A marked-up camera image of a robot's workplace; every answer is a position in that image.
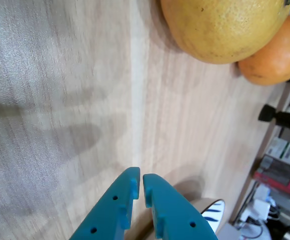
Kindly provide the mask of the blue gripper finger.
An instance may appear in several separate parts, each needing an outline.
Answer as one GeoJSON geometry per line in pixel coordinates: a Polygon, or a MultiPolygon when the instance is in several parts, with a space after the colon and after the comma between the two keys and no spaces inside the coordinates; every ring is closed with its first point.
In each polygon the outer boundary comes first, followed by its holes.
{"type": "Polygon", "coordinates": [[[123,240],[130,229],[133,201],[140,194],[140,168],[129,167],[111,184],[70,237],[72,240],[123,240]]]}
{"type": "Polygon", "coordinates": [[[202,214],[164,178],[143,175],[145,206],[151,209],[158,240],[216,240],[202,214]]]}

